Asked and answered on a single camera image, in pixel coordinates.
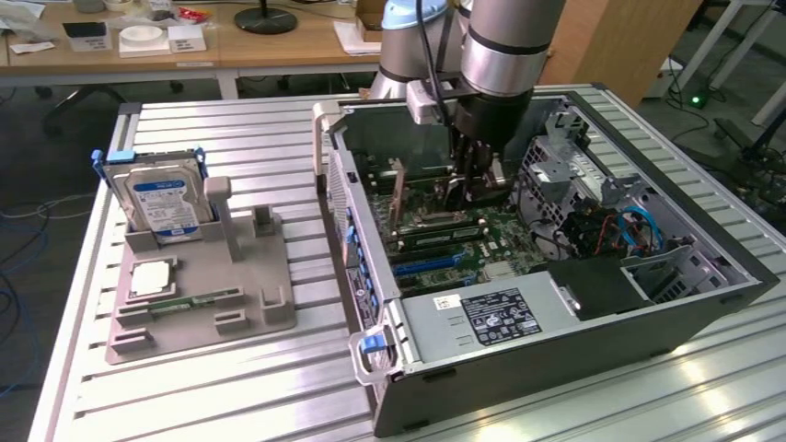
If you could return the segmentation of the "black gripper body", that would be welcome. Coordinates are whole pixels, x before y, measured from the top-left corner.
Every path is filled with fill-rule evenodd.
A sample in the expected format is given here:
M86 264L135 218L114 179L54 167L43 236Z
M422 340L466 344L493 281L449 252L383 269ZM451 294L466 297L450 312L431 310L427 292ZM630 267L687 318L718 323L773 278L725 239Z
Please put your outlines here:
M471 141L503 148L514 138L534 90L513 97L478 94L457 102L455 129Z

